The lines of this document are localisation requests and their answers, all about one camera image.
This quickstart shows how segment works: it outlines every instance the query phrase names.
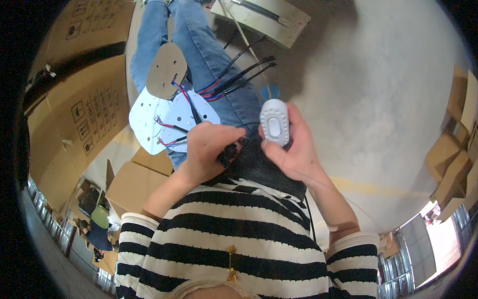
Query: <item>worker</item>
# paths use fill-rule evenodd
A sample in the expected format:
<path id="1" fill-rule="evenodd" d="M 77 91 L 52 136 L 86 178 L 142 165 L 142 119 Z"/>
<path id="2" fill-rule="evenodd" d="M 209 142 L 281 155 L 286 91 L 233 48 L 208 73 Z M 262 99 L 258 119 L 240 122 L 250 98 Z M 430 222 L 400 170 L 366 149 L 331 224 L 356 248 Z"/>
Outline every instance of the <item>worker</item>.
<path id="1" fill-rule="evenodd" d="M 195 90 L 230 62 L 199 1 L 148 0 L 131 62 L 140 92 L 167 41 L 170 13 L 173 42 Z M 232 76 L 238 72 L 234 66 Z M 249 85 L 211 102 L 222 124 L 202 122 L 191 129 L 187 154 L 168 149 L 175 171 L 140 214 L 122 216 L 118 298 L 377 296 L 378 236 L 360 231 L 355 213 L 321 167 L 299 110 L 287 104 L 292 142 L 286 151 L 263 140 L 261 104 Z M 224 170 L 217 156 L 229 144 L 238 153 Z M 310 234 L 306 188 L 329 228 L 326 253 Z"/>
<path id="2" fill-rule="evenodd" d="M 92 220 L 90 220 L 89 223 L 86 220 L 80 220 L 78 226 L 81 233 L 85 234 L 88 242 L 95 247 L 94 253 L 96 260 L 102 259 L 105 251 L 118 251 L 118 245 L 111 244 L 108 240 L 108 229 L 100 227 Z"/>

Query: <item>green chair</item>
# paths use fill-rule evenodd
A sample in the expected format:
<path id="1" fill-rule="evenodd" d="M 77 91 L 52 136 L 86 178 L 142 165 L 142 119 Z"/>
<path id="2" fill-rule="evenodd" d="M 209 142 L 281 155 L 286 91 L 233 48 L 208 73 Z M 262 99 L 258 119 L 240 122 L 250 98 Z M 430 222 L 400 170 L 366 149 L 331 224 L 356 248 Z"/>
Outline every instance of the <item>green chair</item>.
<path id="1" fill-rule="evenodd" d="M 109 227 L 109 212 L 105 207 L 102 207 L 100 205 L 104 197 L 105 193 L 101 191 L 98 197 L 98 201 L 96 202 L 96 208 L 91 213 L 91 220 L 94 221 L 99 227 L 107 229 Z"/>

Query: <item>black and white striped sweater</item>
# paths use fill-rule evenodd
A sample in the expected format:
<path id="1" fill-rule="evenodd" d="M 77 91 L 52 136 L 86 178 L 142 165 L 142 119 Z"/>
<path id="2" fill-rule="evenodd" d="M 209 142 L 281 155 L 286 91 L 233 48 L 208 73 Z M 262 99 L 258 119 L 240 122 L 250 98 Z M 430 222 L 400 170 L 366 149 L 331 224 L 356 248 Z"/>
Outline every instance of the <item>black and white striped sweater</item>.
<path id="1" fill-rule="evenodd" d="M 160 223 L 125 213 L 118 298 L 171 298 L 185 282 L 226 281 L 231 245 L 237 283 L 255 298 L 376 297 L 376 234 L 348 235 L 325 255 L 310 238 L 302 201 L 251 181 L 234 183 L 197 187 Z"/>

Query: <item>jeans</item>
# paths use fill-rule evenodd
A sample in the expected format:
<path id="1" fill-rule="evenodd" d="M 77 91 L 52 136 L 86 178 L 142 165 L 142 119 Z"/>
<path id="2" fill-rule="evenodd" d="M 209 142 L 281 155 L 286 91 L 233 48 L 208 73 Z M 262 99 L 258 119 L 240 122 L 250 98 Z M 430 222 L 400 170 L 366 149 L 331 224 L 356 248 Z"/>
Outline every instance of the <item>jeans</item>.
<path id="1" fill-rule="evenodd" d="M 169 6 L 162 0 L 148 0 L 138 32 L 138 47 L 131 60 L 131 76 L 139 92 L 146 86 L 146 76 L 159 47 L 167 43 L 170 13 L 174 21 L 172 41 L 183 52 L 195 90 L 214 82 L 231 62 L 208 27 L 200 0 L 173 0 Z M 240 71 L 232 65 L 218 85 Z M 264 99 L 253 85 L 248 84 L 209 104 L 220 117 L 221 124 L 245 128 L 246 136 L 252 137 L 259 127 L 263 103 Z M 175 170 L 186 160 L 186 153 L 169 148 L 166 151 Z"/>

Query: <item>white cable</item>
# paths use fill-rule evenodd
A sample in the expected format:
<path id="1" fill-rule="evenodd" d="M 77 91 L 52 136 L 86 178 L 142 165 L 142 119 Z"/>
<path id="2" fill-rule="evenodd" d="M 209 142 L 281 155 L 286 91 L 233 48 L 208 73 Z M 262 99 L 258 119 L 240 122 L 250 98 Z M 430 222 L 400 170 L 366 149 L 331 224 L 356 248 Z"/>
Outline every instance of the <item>white cable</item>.
<path id="1" fill-rule="evenodd" d="M 241 27 L 239 26 L 239 23 L 238 21 L 236 20 L 236 18 L 234 18 L 234 16 L 232 15 L 231 11 L 229 10 L 229 8 L 225 5 L 225 3 L 223 2 L 223 0 L 219 0 L 219 3 L 221 3 L 221 6 L 223 9 L 225 9 L 228 14 L 231 16 L 232 20 L 234 21 L 234 23 L 236 24 L 238 30 L 239 30 L 239 33 L 240 35 L 242 36 L 242 39 L 244 40 L 244 42 L 246 43 L 246 46 L 249 47 L 249 42 L 246 38 L 246 36 L 244 35 L 244 32 L 242 31 Z M 254 57 L 254 59 L 256 60 L 257 63 L 259 63 L 259 59 L 257 59 L 257 56 L 256 54 L 254 53 L 254 50 L 252 49 L 252 47 L 249 47 L 249 51 L 250 53 L 252 54 L 252 57 Z M 262 73 L 262 77 L 264 78 L 264 82 L 266 83 L 266 87 L 267 87 L 267 93 L 269 94 L 269 98 L 268 100 L 272 99 L 272 94 L 271 94 L 271 89 L 269 88 L 269 83 L 267 82 L 267 78 L 266 76 L 264 75 L 264 73 Z"/>

